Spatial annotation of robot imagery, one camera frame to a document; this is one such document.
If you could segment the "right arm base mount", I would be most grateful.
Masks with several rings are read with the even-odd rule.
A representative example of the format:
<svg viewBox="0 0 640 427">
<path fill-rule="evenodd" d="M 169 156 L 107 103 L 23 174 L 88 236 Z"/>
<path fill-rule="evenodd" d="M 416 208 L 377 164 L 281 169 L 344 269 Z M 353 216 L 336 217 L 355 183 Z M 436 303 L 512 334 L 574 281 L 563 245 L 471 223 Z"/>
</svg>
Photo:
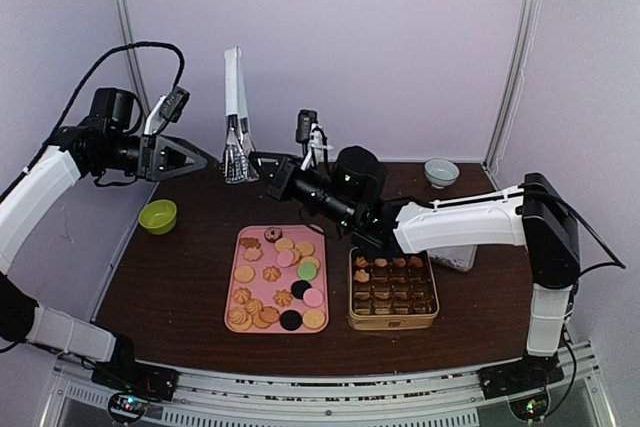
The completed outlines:
<svg viewBox="0 0 640 427">
<path fill-rule="evenodd" d="M 481 368 L 478 378 L 486 400 L 507 397 L 511 413 L 520 421 L 541 421 L 550 411 L 548 387 L 564 379 L 559 361 L 553 358 L 523 357 Z"/>
</svg>

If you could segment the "metal serving tongs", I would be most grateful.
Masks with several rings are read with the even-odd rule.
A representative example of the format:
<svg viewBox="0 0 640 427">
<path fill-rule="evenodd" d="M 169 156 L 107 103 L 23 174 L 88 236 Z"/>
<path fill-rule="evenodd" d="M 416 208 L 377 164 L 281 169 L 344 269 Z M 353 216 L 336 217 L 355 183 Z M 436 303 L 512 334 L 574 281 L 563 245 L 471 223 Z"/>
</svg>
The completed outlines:
<svg viewBox="0 0 640 427">
<path fill-rule="evenodd" d="M 239 46 L 224 52 L 226 141 L 223 150 L 223 173 L 227 184 L 253 182 L 258 174 L 249 161 L 255 150 L 251 136 L 248 103 Z"/>
</svg>

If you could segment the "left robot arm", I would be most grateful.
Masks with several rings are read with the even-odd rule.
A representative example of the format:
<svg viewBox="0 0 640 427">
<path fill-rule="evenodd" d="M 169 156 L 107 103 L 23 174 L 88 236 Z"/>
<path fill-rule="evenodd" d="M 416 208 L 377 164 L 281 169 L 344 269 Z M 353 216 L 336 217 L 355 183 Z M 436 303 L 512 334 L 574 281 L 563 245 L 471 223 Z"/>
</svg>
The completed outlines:
<svg viewBox="0 0 640 427">
<path fill-rule="evenodd" d="M 50 228 L 50 239 L 77 240 L 78 224 L 61 201 L 82 179 L 100 180 L 119 171 L 133 181 L 158 183 L 207 166 L 204 151 L 164 132 L 189 100 L 185 89 L 175 87 L 161 96 L 140 133 L 130 127 L 136 100 L 126 90 L 98 89 L 89 114 L 76 126 L 55 128 L 34 166 L 1 201 L 2 340 L 10 347 L 31 344 L 92 361 L 123 391 L 137 389 L 144 380 L 132 340 L 46 306 L 16 286 L 10 272 L 34 232 Z"/>
</svg>

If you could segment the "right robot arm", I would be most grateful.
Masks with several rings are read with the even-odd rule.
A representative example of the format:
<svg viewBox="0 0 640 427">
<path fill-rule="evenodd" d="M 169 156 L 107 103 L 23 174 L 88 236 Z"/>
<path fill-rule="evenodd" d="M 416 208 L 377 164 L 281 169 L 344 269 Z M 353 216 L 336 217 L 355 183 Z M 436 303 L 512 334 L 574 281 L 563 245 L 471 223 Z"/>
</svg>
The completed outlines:
<svg viewBox="0 0 640 427">
<path fill-rule="evenodd" d="M 275 200 L 295 199 L 350 233 L 370 256 L 394 257 L 472 245 L 526 247 L 533 280 L 523 358 L 505 366 L 519 387 L 535 387 L 558 365 L 570 293 L 580 274 L 578 225 L 548 180 L 484 195 L 421 203 L 384 200 L 387 168 L 361 146 L 341 150 L 328 176 L 288 154 L 252 152 L 250 164 Z"/>
</svg>

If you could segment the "brown leaf cookie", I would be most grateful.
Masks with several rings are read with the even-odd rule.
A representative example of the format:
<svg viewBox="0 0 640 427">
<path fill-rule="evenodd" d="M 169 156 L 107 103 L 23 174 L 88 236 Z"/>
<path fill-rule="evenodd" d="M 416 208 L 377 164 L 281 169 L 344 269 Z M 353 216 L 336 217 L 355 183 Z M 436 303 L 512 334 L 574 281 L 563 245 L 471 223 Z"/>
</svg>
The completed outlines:
<svg viewBox="0 0 640 427">
<path fill-rule="evenodd" d="M 358 256 L 353 263 L 355 269 L 366 269 L 369 267 L 369 261 L 362 256 Z"/>
</svg>

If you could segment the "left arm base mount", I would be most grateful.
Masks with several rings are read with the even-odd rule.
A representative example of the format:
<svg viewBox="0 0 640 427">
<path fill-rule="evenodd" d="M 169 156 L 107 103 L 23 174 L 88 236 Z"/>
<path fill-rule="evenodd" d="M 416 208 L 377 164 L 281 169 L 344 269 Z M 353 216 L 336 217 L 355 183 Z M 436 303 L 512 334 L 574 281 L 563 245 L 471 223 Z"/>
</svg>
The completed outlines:
<svg viewBox="0 0 640 427">
<path fill-rule="evenodd" d="M 107 400 L 107 413 L 117 423 L 130 426 L 140 421 L 152 406 L 173 400 L 179 380 L 175 369 L 136 363 L 125 373 L 113 366 L 96 363 L 93 383 L 113 390 Z"/>
</svg>

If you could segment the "leaf cookie second row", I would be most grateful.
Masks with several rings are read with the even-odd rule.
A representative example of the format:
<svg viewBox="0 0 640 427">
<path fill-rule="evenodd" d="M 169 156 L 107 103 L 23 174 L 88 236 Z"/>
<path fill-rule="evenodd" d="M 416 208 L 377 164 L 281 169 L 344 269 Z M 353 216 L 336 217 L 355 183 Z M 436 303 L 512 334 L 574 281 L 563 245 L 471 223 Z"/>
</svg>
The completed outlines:
<svg viewBox="0 0 640 427">
<path fill-rule="evenodd" d="M 366 283 L 370 281 L 370 274 L 364 269 L 358 269 L 355 271 L 353 279 L 358 283 Z"/>
</svg>

